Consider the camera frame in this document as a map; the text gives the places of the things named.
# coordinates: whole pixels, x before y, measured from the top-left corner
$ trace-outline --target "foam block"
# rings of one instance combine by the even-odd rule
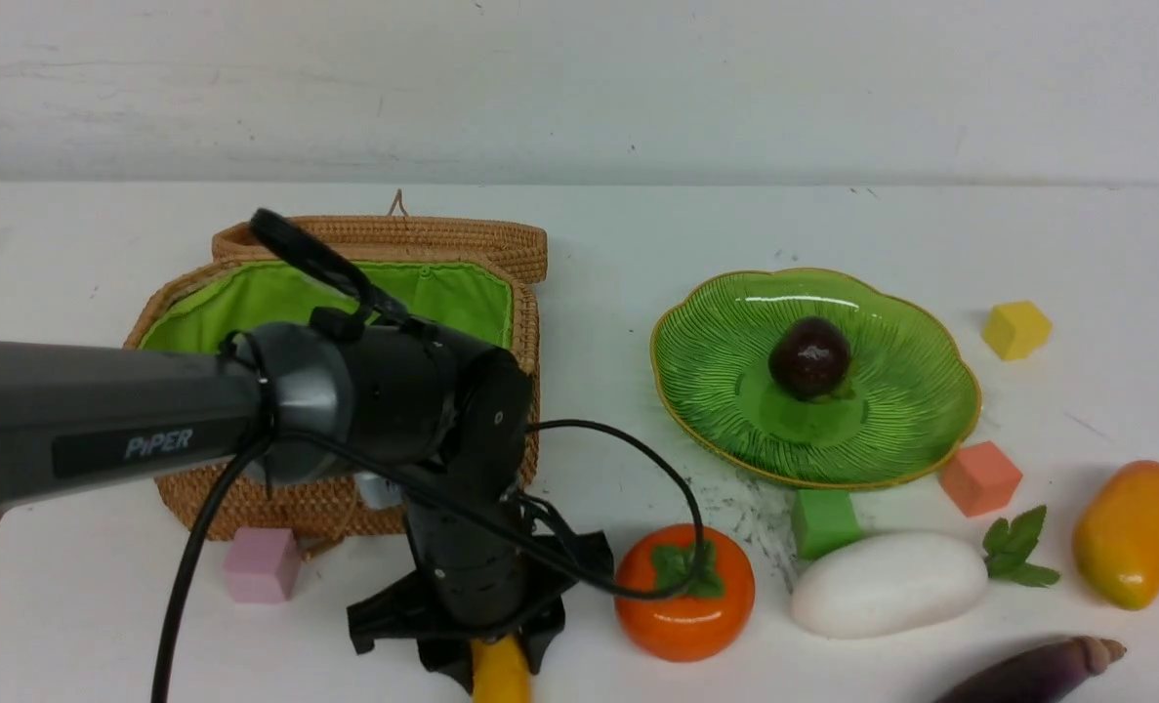
[[[999,446],[964,446],[939,475],[945,493],[968,518],[1005,507],[1021,484],[1021,471]]]
[[[1051,321],[1030,300],[1004,302],[991,308],[983,339],[1005,361],[1026,359],[1051,335]]]
[[[240,528],[223,562],[227,593],[236,603],[284,603],[299,571],[301,551],[290,529]]]
[[[843,490],[796,491],[792,533],[802,559],[821,559],[865,536],[857,525],[852,498]]]

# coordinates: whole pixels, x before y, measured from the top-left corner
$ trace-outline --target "yellow cube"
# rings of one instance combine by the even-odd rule
[[[983,339],[1005,361],[1026,359],[1051,335],[1051,321],[1030,300],[1003,302],[991,308]]]

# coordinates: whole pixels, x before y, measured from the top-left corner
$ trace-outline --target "pink cube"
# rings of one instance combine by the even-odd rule
[[[290,529],[240,528],[223,562],[227,593],[236,603],[284,603],[299,571],[301,551]]]
[[[964,446],[939,477],[945,493],[967,518],[999,511],[1013,499],[1021,471],[999,446],[984,441]]]

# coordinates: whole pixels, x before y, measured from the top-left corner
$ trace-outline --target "yellow banana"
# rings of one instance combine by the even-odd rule
[[[518,638],[502,637],[495,644],[471,642],[475,686],[472,703],[531,703],[531,672]]]

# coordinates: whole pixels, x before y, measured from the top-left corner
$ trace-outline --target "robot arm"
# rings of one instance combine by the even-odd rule
[[[263,444],[267,452],[245,468],[260,482],[373,470],[401,489],[415,570],[348,608],[350,639],[359,653],[378,639],[413,639],[428,671],[467,690],[471,640],[515,637],[538,672],[566,623],[561,595],[580,580],[622,598],[664,600],[699,576],[698,559],[672,586],[619,587],[605,536],[574,534],[555,508],[518,485],[527,432],[598,429],[666,471],[685,493],[700,542],[695,497],[664,459],[598,423],[529,427],[531,382],[510,352],[410,316],[278,214],[258,210],[250,227],[279,258],[355,298],[357,312],[316,308],[307,325],[262,325],[210,356],[0,342],[0,518],[22,503],[234,455],[239,469],[250,446]],[[218,499],[212,490],[209,506]],[[534,535],[537,520],[553,535]],[[182,574],[190,579],[202,539],[204,530],[190,535],[177,584]],[[177,593],[161,675],[187,584]],[[165,686],[159,690],[155,700],[163,700]]]
[[[229,457],[261,408],[257,378],[231,360],[0,342],[0,517]]]

